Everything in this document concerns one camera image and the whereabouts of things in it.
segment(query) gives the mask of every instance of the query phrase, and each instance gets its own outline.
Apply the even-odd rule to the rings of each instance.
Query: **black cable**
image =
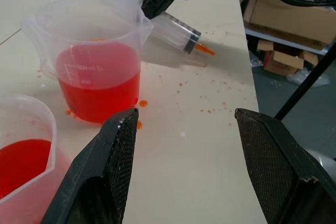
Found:
[[[307,1],[307,0],[281,0],[289,5],[295,6],[336,6],[336,0],[317,0],[317,1]]]

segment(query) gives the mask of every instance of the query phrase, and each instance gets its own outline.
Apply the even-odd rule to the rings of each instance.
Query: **cardboard box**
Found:
[[[264,69],[273,73],[287,76],[303,69],[304,60],[282,52],[266,52]]]
[[[319,59],[317,57],[316,54],[312,54],[311,52],[307,52],[307,51],[302,51],[299,54],[299,58],[313,64],[314,66],[317,65],[317,63],[319,63]]]
[[[336,12],[322,7],[298,7],[281,0],[249,0],[244,21],[299,38],[331,43],[336,35]]]
[[[272,41],[269,41],[269,40],[260,39],[258,41],[257,49],[261,50],[261,51],[273,51],[274,50],[274,43]]]

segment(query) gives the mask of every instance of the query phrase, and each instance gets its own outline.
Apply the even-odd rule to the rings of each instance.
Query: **liquid spill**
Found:
[[[136,126],[137,126],[136,127],[137,130],[141,130],[142,129],[142,122],[138,121]]]
[[[146,100],[141,100],[140,103],[139,103],[140,107],[147,107],[148,105],[148,101]]]
[[[208,55],[215,56],[215,52],[211,51],[209,48],[207,48],[206,46],[204,46],[202,44],[197,43],[196,46],[195,46],[195,49],[197,49],[201,52],[204,52]]]

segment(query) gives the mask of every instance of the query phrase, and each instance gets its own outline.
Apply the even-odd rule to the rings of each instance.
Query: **black metal rod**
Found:
[[[323,72],[330,66],[336,58],[336,43],[329,49],[323,59],[316,65],[312,72],[307,76],[304,82],[297,88],[292,96],[287,100],[285,105],[279,110],[275,119],[282,120],[288,112],[295,106],[295,104],[303,97],[303,95],[310,89],[315,81],[323,74]]]

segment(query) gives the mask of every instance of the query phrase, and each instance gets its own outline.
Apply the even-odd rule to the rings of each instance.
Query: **plastic bag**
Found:
[[[248,52],[250,54],[250,62],[251,67],[261,67],[264,65],[264,63],[251,51]]]
[[[307,68],[304,68],[302,70],[297,71],[294,74],[290,74],[287,76],[287,80],[290,82],[294,82],[297,85],[300,85],[301,83],[303,83],[303,81],[307,78],[307,76],[310,74],[310,70],[308,70]],[[330,84],[330,80],[329,77],[326,74],[322,74],[317,80],[316,82],[313,84],[313,88],[317,88],[319,86],[323,86],[323,85],[327,85]]]

